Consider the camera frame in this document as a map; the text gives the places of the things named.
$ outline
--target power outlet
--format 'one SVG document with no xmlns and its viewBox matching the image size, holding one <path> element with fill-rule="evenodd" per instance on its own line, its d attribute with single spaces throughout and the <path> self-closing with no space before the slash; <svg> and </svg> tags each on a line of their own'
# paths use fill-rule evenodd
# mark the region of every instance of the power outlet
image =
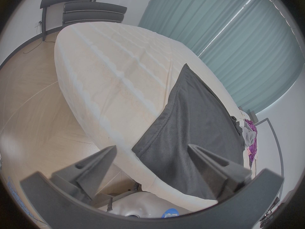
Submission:
<svg viewBox="0 0 305 229">
<path fill-rule="evenodd" d="M 41 24 L 41 21 L 35 23 L 35 28 Z"/>
</svg>

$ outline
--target gray fabric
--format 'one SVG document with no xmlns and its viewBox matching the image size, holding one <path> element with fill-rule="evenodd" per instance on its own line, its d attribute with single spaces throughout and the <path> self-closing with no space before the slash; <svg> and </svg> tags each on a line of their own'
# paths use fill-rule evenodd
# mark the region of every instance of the gray fabric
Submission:
<svg viewBox="0 0 305 229">
<path fill-rule="evenodd" d="M 214 199 L 187 153 L 188 144 L 243 165 L 245 141 L 236 118 L 230 117 L 218 97 L 185 64 L 163 112 L 132 150 L 173 188 Z"/>
<path fill-rule="evenodd" d="M 254 138 L 256 137 L 256 132 L 251 129 L 249 124 L 244 121 L 245 125 L 242 128 L 242 137 L 245 140 L 246 147 L 251 146 L 254 143 Z"/>
</svg>

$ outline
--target bed sheet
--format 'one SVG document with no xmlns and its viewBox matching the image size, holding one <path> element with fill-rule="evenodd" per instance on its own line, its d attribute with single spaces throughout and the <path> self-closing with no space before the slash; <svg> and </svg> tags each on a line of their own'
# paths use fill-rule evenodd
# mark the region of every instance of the bed sheet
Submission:
<svg viewBox="0 0 305 229">
<path fill-rule="evenodd" d="M 222 83 L 190 49 L 143 28 L 89 22 L 67 26 L 59 33 L 54 58 L 60 89 L 85 133 L 99 149 L 116 145 L 114 163 L 144 191 L 190 211 L 217 203 L 170 187 L 132 152 L 163 111 L 185 63 L 230 115 L 243 120 Z"/>
</svg>

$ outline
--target curtain pleat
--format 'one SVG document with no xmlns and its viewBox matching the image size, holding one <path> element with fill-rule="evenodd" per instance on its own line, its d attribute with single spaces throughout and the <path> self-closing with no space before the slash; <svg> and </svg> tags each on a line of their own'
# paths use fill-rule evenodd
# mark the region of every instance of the curtain pleat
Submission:
<svg viewBox="0 0 305 229">
<path fill-rule="evenodd" d="M 178 40 L 196 55 L 248 0 L 151 0 L 139 26 Z M 237 106 L 258 113 L 299 76 L 304 57 L 269 0 L 251 0 L 200 55 Z"/>
</svg>

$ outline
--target purple cloth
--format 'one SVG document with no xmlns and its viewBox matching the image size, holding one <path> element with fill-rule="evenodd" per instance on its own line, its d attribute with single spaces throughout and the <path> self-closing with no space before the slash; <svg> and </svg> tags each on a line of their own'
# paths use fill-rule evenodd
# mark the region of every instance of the purple cloth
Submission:
<svg viewBox="0 0 305 229">
<path fill-rule="evenodd" d="M 257 138 L 257 129 L 255 127 L 255 125 L 253 124 L 253 121 L 252 120 L 246 120 L 245 121 L 249 124 L 249 127 L 256 132 L 256 136 L 254 138 L 254 143 L 249 147 L 249 150 L 252 154 L 249 155 L 249 158 L 251 160 L 251 162 L 253 163 L 254 161 L 254 157 L 256 155 L 256 152 L 257 152 L 257 143 L 256 143 L 256 138 Z"/>
</svg>

